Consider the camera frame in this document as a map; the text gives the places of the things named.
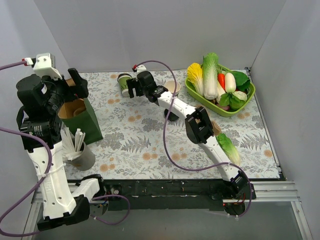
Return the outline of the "brown pulp cup carrier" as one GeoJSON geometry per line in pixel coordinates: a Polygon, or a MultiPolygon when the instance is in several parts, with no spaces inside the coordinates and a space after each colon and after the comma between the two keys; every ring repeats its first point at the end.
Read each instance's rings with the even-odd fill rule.
{"type": "Polygon", "coordinates": [[[76,117],[86,111],[86,107],[79,107],[73,112],[73,117],[76,117]]]}

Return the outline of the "green paper coffee cup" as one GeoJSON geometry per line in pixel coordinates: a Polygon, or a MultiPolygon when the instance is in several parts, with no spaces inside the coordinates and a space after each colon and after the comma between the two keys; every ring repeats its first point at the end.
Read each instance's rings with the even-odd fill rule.
{"type": "Polygon", "coordinates": [[[122,78],[122,79],[120,79],[120,81],[117,81],[119,86],[120,86],[120,91],[121,91],[121,94],[122,94],[123,97],[129,97],[130,96],[127,80],[130,80],[130,79],[122,78]]]}

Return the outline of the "green brown paper bag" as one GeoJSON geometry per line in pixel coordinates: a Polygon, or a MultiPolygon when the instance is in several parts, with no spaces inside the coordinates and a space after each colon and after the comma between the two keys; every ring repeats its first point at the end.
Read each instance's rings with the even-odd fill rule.
{"type": "MultiPolygon", "coordinates": [[[[66,82],[69,86],[74,85],[72,79],[68,79],[66,82]]],[[[97,116],[88,97],[78,98],[75,95],[75,100],[72,102],[65,102],[57,115],[69,128],[72,134],[75,134],[78,128],[81,129],[85,133],[84,142],[87,145],[103,139],[97,116]],[[73,117],[74,111],[81,107],[86,107],[86,111],[73,117]]]]}

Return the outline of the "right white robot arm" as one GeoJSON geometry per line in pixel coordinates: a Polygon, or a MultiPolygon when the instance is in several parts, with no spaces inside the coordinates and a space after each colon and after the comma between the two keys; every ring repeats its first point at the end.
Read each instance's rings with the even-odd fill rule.
{"type": "Polygon", "coordinates": [[[218,168],[224,184],[226,185],[227,195],[232,199],[237,199],[249,188],[246,194],[248,200],[253,198],[253,188],[246,173],[236,164],[232,163],[224,150],[221,148],[214,136],[213,125],[207,111],[203,107],[194,107],[178,99],[173,93],[162,85],[157,85],[152,74],[147,70],[134,68],[136,77],[127,81],[129,96],[146,98],[166,110],[173,112],[179,119],[185,122],[185,131],[188,139],[204,150],[207,156],[214,163],[204,168],[191,169],[178,165],[171,158],[166,145],[166,128],[168,118],[165,118],[163,127],[163,146],[170,162],[177,168],[199,172],[211,168],[218,168]]]}

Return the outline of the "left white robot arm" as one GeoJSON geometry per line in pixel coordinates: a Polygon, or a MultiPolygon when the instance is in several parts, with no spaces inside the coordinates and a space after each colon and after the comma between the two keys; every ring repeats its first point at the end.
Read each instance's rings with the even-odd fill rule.
{"type": "Polygon", "coordinates": [[[99,174],[84,177],[76,191],[71,192],[63,162],[62,120],[58,113],[64,103],[89,95],[88,82],[75,68],[68,69],[74,85],[64,77],[32,74],[16,84],[22,103],[16,121],[22,143],[35,167],[43,198],[43,217],[39,231],[62,225],[73,225],[90,216],[90,201],[106,196],[106,187],[99,174]]]}

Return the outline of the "grey straw holder cup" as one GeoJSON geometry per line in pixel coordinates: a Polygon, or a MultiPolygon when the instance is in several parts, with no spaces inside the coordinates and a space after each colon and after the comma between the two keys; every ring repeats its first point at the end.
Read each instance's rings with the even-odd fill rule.
{"type": "Polygon", "coordinates": [[[89,149],[86,143],[82,144],[81,153],[73,160],[66,161],[79,171],[87,171],[93,167],[96,162],[95,154],[89,149]]]}

